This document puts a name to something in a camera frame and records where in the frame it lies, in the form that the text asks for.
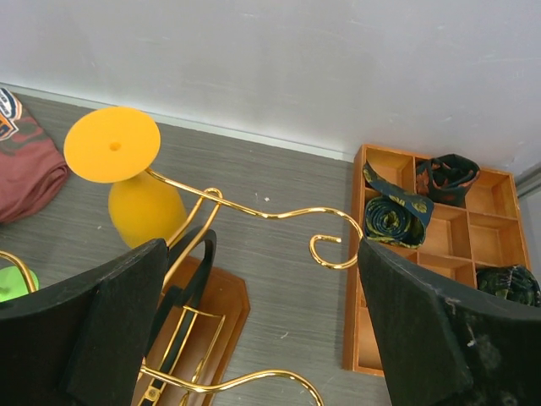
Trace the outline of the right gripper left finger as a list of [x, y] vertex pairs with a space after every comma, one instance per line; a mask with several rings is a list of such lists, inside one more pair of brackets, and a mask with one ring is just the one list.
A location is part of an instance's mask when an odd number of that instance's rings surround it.
[[163, 279], [153, 239], [1, 304], [3, 405], [129, 405]]

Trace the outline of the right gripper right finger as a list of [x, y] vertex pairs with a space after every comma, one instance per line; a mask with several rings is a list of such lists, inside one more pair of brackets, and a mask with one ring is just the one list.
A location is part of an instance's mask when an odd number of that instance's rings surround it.
[[362, 239], [358, 273], [394, 405], [538, 405], [540, 310]]

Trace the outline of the green wine glass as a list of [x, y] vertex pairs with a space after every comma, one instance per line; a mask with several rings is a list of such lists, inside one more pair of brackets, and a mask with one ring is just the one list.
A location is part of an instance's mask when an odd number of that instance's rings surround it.
[[16, 299], [29, 293], [24, 277], [17, 266], [7, 266], [0, 270], [0, 302]]

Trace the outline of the orange wine glass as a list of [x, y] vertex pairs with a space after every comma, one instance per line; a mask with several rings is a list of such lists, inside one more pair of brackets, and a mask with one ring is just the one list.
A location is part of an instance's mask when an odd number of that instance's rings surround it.
[[151, 239], [172, 244], [183, 235], [187, 213], [178, 190], [148, 173], [160, 147], [156, 122], [132, 107], [90, 112], [64, 140], [65, 160], [76, 175], [111, 186], [109, 217], [130, 248]]

